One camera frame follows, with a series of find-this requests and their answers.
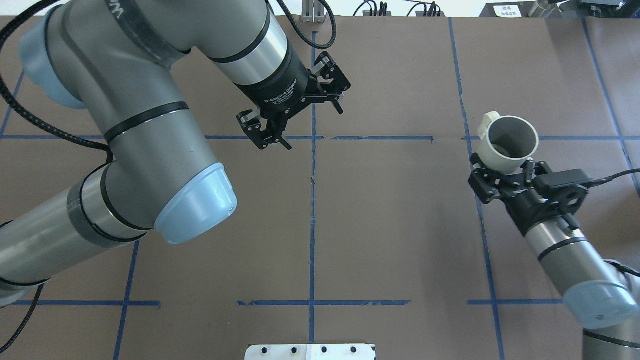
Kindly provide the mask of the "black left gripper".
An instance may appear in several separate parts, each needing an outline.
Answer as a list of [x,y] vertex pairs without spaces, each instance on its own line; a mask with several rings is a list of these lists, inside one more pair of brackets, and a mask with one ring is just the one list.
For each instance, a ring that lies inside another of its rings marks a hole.
[[288,48],[282,64],[272,75],[256,84],[236,84],[236,87],[260,109],[237,114],[244,134],[259,150],[265,150],[270,144],[292,150],[283,135],[291,118],[286,110],[305,96],[313,95],[313,104],[331,103],[342,115],[345,110],[341,101],[352,84],[327,51],[322,51],[314,61],[312,74],[297,51]]

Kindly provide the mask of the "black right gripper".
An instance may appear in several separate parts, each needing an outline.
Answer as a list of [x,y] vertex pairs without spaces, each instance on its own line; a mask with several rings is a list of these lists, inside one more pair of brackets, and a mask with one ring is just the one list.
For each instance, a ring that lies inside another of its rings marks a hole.
[[471,154],[470,164],[468,184],[478,200],[483,205],[488,205],[500,199],[523,237],[538,224],[562,216],[555,205],[544,202],[537,193],[551,189],[548,178],[551,167],[547,162],[535,162],[533,158],[528,158],[521,166],[521,187],[513,187],[513,182],[506,180],[507,175],[486,166],[478,153]]

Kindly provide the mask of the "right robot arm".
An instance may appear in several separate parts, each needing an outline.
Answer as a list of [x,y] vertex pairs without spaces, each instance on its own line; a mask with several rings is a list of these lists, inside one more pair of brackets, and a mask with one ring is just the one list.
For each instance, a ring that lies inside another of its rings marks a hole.
[[582,326],[584,360],[637,360],[639,271],[604,259],[581,230],[576,212],[589,189],[619,178],[581,169],[553,171],[529,158],[516,171],[489,168],[478,153],[468,183],[483,204],[499,200],[537,261]]

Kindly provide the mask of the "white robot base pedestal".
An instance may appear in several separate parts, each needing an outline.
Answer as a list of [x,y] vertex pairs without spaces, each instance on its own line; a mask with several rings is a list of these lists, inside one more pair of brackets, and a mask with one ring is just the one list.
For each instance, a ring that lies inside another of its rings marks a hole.
[[245,360],[377,360],[374,344],[256,344],[247,348]]

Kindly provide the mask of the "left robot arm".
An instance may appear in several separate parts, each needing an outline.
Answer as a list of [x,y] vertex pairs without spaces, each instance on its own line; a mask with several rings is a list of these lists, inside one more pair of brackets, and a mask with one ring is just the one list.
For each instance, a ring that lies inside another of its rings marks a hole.
[[51,276],[135,243],[151,230],[170,244],[229,218],[237,198],[170,73],[194,49],[254,104],[237,121],[259,150],[290,150],[288,121],[313,104],[339,103],[351,84],[325,44],[311,41],[283,1],[300,38],[320,50],[298,57],[267,0],[41,0],[2,31],[49,11],[19,43],[29,79],[55,102],[86,109],[104,143],[73,136],[34,116],[5,84],[14,112],[65,141],[104,151],[105,164],[39,207],[1,226],[1,305],[41,290]]

